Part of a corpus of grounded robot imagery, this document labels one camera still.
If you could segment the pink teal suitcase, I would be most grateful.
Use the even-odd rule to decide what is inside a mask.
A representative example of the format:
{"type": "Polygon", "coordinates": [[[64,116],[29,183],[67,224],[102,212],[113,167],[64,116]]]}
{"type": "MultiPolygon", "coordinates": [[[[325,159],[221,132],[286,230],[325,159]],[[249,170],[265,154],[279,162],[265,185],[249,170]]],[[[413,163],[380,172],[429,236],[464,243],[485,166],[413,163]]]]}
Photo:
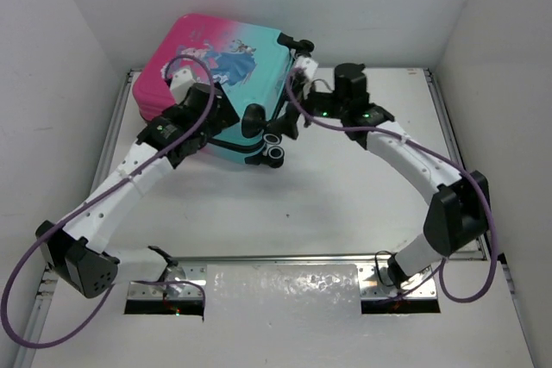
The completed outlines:
{"type": "Polygon", "coordinates": [[[141,118],[150,122],[174,105],[172,75],[189,66],[196,83],[219,82],[240,121],[213,137],[204,150],[244,165],[283,165],[282,135],[271,121],[285,111],[285,77],[299,56],[315,45],[276,28],[201,14],[181,16],[135,81],[132,93],[141,118]]]}

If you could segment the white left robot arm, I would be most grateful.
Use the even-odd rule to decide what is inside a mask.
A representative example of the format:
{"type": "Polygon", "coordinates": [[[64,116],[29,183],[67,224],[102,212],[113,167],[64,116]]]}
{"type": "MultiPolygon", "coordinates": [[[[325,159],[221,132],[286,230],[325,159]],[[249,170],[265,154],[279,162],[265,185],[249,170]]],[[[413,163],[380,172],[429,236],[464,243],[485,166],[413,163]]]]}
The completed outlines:
{"type": "Polygon", "coordinates": [[[36,237],[48,267],[86,298],[114,284],[159,282],[176,264],[165,251],[148,246],[120,250],[110,239],[133,207],[208,141],[240,121],[219,83],[195,83],[185,98],[152,119],[137,135],[123,161],[60,227],[44,221],[36,237]]]}

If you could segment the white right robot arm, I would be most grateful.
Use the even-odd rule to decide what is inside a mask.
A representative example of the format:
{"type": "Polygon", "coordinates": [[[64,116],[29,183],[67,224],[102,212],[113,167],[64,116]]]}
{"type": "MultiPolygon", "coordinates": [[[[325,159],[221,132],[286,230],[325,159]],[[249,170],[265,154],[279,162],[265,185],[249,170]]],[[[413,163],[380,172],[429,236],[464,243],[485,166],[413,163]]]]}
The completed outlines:
{"type": "Polygon", "coordinates": [[[484,175],[466,172],[413,140],[390,111],[371,101],[363,65],[337,66],[331,92],[316,90],[316,70],[317,63],[306,59],[286,75],[285,92],[292,106],[289,118],[302,115],[306,122],[321,127],[336,119],[340,122],[337,131],[384,160],[428,205],[421,233],[387,260],[383,284],[400,288],[489,229],[489,189],[484,175]]]}

